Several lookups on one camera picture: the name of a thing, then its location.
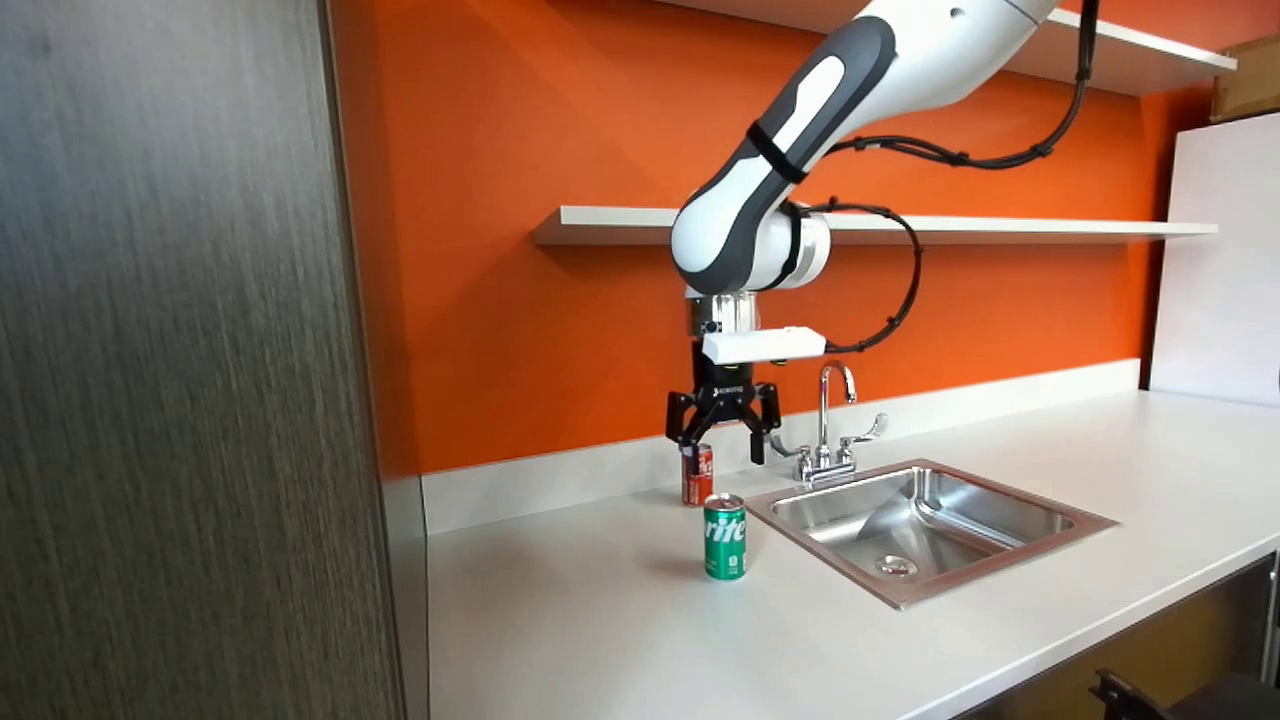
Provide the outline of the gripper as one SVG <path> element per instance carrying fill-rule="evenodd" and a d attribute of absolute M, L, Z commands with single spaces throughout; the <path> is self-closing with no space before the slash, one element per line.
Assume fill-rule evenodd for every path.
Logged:
<path fill-rule="evenodd" d="M 780 392 L 773 383 L 754 383 L 754 363 L 718 365 L 692 341 L 692 393 L 671 391 L 666 405 L 666 438 L 680 448 L 698 445 L 717 423 L 717 402 L 730 401 L 732 419 L 749 430 L 749 457 L 765 465 L 765 445 L 781 427 Z"/>

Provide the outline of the red soda can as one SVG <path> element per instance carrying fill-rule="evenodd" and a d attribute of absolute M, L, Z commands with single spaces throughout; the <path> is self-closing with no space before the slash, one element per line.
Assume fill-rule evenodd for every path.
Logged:
<path fill-rule="evenodd" d="M 698 443 L 680 450 L 682 502 L 689 507 L 701 507 L 714 493 L 713 448 L 709 443 Z"/>

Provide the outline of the green soda can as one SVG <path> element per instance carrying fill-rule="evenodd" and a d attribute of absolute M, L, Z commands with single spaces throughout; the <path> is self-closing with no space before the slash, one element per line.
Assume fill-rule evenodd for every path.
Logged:
<path fill-rule="evenodd" d="M 746 573 L 748 511 L 741 497 L 717 493 L 703 505 L 704 568 L 708 577 L 737 580 Z"/>

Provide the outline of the steel sink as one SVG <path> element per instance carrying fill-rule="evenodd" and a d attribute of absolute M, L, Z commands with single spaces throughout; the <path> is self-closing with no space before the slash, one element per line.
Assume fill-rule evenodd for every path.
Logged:
<path fill-rule="evenodd" d="M 746 507 L 897 610 L 1117 524 L 925 459 L 756 495 Z"/>

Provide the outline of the chrome tap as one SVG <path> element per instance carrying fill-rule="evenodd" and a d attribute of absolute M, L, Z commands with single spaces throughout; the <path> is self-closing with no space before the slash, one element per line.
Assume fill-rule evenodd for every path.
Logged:
<path fill-rule="evenodd" d="M 844 397 L 846 405 L 858 402 L 858 388 L 851 369 L 840 360 L 829 360 L 820 369 L 820 402 L 817 414 L 815 445 L 800 445 L 795 448 L 787 447 L 777 430 L 765 436 L 771 450 L 781 457 L 794 460 L 792 480 L 797 486 L 812 488 L 837 479 L 851 477 L 858 471 L 858 459 L 854 446 L 872 442 L 882 437 L 890 424 L 887 413 L 877 413 L 870 428 L 855 436 L 840 436 L 838 443 L 832 445 L 833 424 L 831 418 L 829 389 L 831 377 L 837 372 L 844 379 Z"/>

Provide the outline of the white refrigerator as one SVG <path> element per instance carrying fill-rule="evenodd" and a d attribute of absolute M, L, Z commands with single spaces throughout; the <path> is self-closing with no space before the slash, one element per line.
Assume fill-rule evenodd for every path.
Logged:
<path fill-rule="evenodd" d="M 1280 111 L 1181 132 L 1149 388 L 1280 407 Z"/>

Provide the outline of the dark wood cabinet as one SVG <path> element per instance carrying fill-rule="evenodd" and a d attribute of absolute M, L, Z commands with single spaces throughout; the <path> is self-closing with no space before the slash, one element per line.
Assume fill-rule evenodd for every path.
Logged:
<path fill-rule="evenodd" d="M 0 720 L 404 720 L 326 0 L 0 0 Z"/>

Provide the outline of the cardboard box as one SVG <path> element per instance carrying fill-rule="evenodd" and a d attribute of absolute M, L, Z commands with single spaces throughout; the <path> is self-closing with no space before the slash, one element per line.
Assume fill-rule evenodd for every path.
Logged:
<path fill-rule="evenodd" d="M 1280 111 L 1280 33 L 1226 47 L 1236 69 L 1213 82 L 1210 123 Z"/>

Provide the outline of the white wall shelf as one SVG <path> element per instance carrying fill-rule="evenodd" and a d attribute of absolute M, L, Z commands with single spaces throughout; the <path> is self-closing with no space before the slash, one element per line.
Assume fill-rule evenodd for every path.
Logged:
<path fill-rule="evenodd" d="M 700 12 L 826 35 L 869 0 L 655 0 Z M 1005 64 L 1006 72 L 1071 83 L 1080 15 L 1053 10 Z M 1089 86 L 1140 97 L 1197 85 L 1236 70 L 1238 60 L 1105 20 L 1097 23 Z"/>
<path fill-rule="evenodd" d="M 531 233 L 545 246 L 666 246 L 677 211 L 663 208 L 556 209 Z M 835 246 L 908 243 L 900 224 L 865 213 L 827 218 Z M 995 217 L 905 217 L 924 246 L 1111 245 L 1211 236 L 1219 225 L 1193 222 L 1116 222 Z"/>

